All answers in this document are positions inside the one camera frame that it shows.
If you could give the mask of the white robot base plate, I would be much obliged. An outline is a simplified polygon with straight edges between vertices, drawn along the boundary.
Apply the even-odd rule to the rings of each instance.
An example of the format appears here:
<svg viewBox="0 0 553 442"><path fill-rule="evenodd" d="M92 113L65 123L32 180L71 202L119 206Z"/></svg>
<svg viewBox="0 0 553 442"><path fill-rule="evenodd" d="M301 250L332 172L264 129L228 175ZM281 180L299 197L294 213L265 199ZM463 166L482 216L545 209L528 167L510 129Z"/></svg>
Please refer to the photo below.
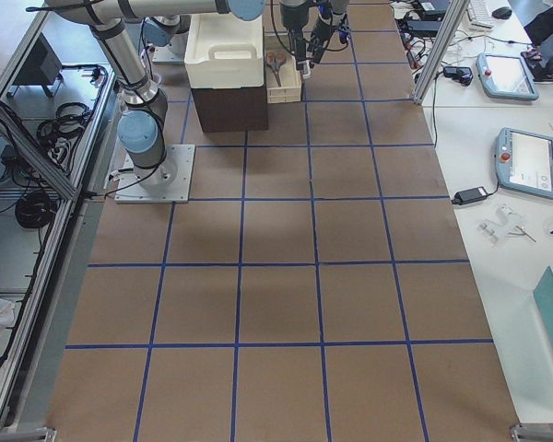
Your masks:
<svg viewBox="0 0 553 442"><path fill-rule="evenodd" d="M195 145L168 145L166 159L146 180L144 169L134 169L133 161L125 155L124 167L131 171L121 175L122 190L114 194L118 204L187 203L194 167Z"/></svg>

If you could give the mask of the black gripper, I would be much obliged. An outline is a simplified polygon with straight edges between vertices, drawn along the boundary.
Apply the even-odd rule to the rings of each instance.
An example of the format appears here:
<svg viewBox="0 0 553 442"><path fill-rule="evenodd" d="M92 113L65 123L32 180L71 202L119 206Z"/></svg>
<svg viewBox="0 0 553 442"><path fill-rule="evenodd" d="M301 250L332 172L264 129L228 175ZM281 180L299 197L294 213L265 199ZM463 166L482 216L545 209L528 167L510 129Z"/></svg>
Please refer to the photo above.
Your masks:
<svg viewBox="0 0 553 442"><path fill-rule="evenodd" d="M335 33L338 33L339 41L346 47L346 13L336 13L330 8L320 8L309 43L312 63L320 63L324 53L328 50L329 41ZM295 58L296 70L301 72L306 61L306 41L300 29L288 31L290 50Z"/></svg>
<svg viewBox="0 0 553 442"><path fill-rule="evenodd" d="M302 33L309 22L311 0L280 0L281 23L287 31Z"/></svg>

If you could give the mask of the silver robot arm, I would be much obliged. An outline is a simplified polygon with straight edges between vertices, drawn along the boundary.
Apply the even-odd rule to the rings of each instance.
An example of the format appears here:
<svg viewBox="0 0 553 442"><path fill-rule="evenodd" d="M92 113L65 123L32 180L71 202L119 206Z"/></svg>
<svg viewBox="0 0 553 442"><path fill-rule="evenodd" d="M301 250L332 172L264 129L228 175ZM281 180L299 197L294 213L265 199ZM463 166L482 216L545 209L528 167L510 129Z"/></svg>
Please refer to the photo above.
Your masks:
<svg viewBox="0 0 553 442"><path fill-rule="evenodd" d="M311 53L310 67L319 64L324 54L330 51L330 42L335 34L338 35L342 45L340 49L335 49L336 52L346 49L350 35L347 18L348 1L317 1L316 4L319 13L313 25L308 46Z"/></svg>
<svg viewBox="0 0 553 442"><path fill-rule="evenodd" d="M226 44L228 22L242 31L262 15L262 1L47 1L43 10L53 12L70 22L89 27L91 34L112 65L120 82L124 105L130 111L161 114L167 108L166 93L176 87L176 69L156 68L146 54L147 46L171 46L187 34L192 17L210 17L219 22L215 29ZM246 87L241 79L234 88L193 87L193 103L199 123L184 117L185 136L191 142L201 141L206 163L226 154L243 163L247 145L260 148L286 143L285 132L294 139L304 135L300 105L287 104L278 113L275 130L260 141L253 133L268 126L269 109L256 103L262 97L259 87Z"/></svg>

